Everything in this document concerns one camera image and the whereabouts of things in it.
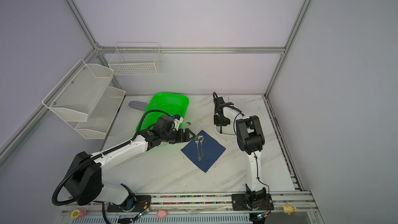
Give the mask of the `silver spoon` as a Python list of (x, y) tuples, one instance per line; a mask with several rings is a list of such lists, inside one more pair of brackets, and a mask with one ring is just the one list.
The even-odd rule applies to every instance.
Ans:
[(199, 140), (200, 145), (201, 145), (201, 150), (200, 150), (201, 161), (204, 161), (204, 160), (205, 160), (204, 150), (203, 150), (204, 137), (200, 134), (200, 135), (198, 136), (198, 140)]

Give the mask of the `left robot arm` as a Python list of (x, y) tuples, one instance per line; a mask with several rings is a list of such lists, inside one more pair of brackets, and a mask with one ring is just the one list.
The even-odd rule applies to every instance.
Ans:
[(135, 193), (123, 183), (108, 183), (104, 176), (113, 168), (132, 157), (145, 153), (162, 143), (187, 143), (195, 138), (188, 128), (179, 126), (183, 118), (179, 115), (161, 113), (156, 123), (143, 129), (140, 122), (138, 129), (129, 140), (106, 150), (88, 154), (77, 154), (65, 177), (53, 193), (53, 205), (77, 203), (80, 206), (92, 202), (112, 203), (124, 212), (132, 211), (139, 204)]

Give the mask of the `yellow toy figure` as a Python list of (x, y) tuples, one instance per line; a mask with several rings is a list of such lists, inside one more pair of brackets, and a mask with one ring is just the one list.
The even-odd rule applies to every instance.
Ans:
[(286, 203), (283, 206), (283, 209), (284, 209), (284, 213), (288, 214), (288, 215), (291, 215), (292, 213), (297, 213), (297, 211), (298, 211), (298, 209), (296, 207), (293, 207), (293, 206), (289, 205), (288, 203)]

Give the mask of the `silver fork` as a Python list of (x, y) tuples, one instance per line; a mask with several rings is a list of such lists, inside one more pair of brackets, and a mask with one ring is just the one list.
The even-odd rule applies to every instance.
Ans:
[(199, 139), (199, 136), (198, 136), (198, 135), (195, 137), (195, 143), (196, 143), (196, 145), (197, 145), (198, 160), (201, 161), (201, 152), (200, 152), (200, 149), (199, 149), (200, 139)]

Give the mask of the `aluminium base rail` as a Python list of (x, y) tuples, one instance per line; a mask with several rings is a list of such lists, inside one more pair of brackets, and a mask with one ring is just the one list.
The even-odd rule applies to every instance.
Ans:
[[(308, 191), (273, 192), (270, 194), (274, 209), (270, 212), (247, 210), (235, 206), (233, 197), (243, 200), (243, 192), (235, 193), (183, 193), (183, 194), (138, 194), (139, 204), (130, 212), (124, 212), (114, 204), (101, 206), (91, 203), (80, 207), (67, 205), (62, 211), (59, 224), (323, 224), (320, 210)], [(285, 214), (283, 206), (298, 209), (297, 213)], [(87, 214), (82, 219), (72, 219), (75, 209)], [(164, 219), (157, 218), (159, 210), (167, 211)]]

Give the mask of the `white rectangular tray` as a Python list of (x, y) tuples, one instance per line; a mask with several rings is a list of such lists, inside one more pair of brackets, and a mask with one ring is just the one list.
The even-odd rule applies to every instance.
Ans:
[(222, 126), (222, 134), (219, 133), (220, 126), (215, 125), (214, 129), (215, 129), (215, 132), (221, 136), (236, 136), (236, 134), (234, 132), (234, 128), (231, 124), (229, 124), (227, 126)]

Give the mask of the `pink green toy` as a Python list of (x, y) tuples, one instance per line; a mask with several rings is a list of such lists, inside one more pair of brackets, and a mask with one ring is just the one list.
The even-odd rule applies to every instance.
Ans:
[(86, 210), (83, 209), (75, 209), (71, 212), (70, 216), (72, 219), (82, 219), (87, 214)]

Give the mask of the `grey oval pouch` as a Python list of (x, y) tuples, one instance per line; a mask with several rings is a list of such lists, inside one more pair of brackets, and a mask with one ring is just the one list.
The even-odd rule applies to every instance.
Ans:
[(148, 105), (149, 103), (142, 101), (130, 101), (128, 104), (129, 107), (140, 111), (145, 111)]

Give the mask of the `pink toy ball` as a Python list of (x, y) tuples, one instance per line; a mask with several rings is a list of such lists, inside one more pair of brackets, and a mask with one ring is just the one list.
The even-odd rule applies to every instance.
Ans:
[(167, 211), (165, 210), (159, 210), (157, 212), (157, 218), (159, 219), (164, 219), (167, 216)]

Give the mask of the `dark blue paper napkin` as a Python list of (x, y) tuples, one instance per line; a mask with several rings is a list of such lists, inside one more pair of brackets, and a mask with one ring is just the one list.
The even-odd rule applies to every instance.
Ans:
[(199, 135), (200, 134), (204, 137), (204, 161), (198, 160), (197, 145), (195, 140), (190, 141), (181, 151), (195, 166), (206, 173), (226, 151), (226, 148), (204, 130), (200, 131)]

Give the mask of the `green plastic basket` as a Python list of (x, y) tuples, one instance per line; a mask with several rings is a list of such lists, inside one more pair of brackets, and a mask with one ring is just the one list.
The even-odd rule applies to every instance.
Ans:
[(185, 95), (159, 93), (152, 97), (144, 115), (139, 121), (136, 131), (143, 131), (150, 125), (155, 124), (163, 115), (179, 115), (183, 119), (188, 109), (189, 99)]

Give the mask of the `aluminium frame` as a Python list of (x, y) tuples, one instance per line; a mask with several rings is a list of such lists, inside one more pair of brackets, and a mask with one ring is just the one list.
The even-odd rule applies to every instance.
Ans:
[[(78, 61), (69, 72), (61, 79), (55, 88), (51, 90), (51, 94), (63, 89), (66, 86), (68, 80), (78, 73), (78, 69), (83, 67), (83, 62), (89, 62), (92, 58), (98, 57), (101, 65), (108, 67), (107, 62), (102, 57), (103, 54), (108, 54), (114, 51), (114, 48), (97, 46), (94, 37), (89, 31), (88, 25), (85, 22), (81, 12), (78, 10), (74, 0), (63, 0), (66, 7), (71, 12), (73, 18), (76, 20), (78, 27), (83, 32), (86, 39), (90, 43), (90, 51), (84, 56), (83, 60)], [(266, 95), (269, 95), (272, 88), (277, 80), (279, 73), (286, 61), (288, 52), (290, 51), (291, 45), (294, 43), (294, 39), (299, 32), (299, 29), (304, 21), (310, 5), (313, 0), (304, 0), (299, 14), (294, 22), (291, 33), (285, 47), (162, 47), (160, 49), (161, 54), (280, 54), (281, 58), (277, 63), (276, 70), (271, 77), (269, 86), (266, 88)], [(13, 136), (7, 141), (3, 147), (1, 147), (1, 171), (11, 163), (16, 153), (21, 149), (25, 140), (30, 136), (31, 132), (39, 125), (40, 121), (45, 117), (48, 109), (44, 105), (35, 110), (35, 112), (25, 121), (25, 123), (13, 134)]]

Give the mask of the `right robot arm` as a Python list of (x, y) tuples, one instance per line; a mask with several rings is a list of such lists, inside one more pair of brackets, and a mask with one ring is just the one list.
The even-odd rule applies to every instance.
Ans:
[(258, 116), (247, 116), (234, 103), (226, 102), (216, 92), (212, 93), (214, 103), (215, 132), (221, 136), (236, 138), (238, 148), (246, 156), (247, 176), (243, 200), (233, 197), (235, 206), (250, 211), (274, 209), (269, 186), (262, 182), (261, 153), (265, 138)]

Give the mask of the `white mesh two-tier shelf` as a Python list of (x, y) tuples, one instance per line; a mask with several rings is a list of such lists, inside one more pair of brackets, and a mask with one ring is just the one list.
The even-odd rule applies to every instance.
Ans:
[(115, 71), (78, 61), (42, 104), (86, 140), (106, 139), (125, 98), (113, 87)]

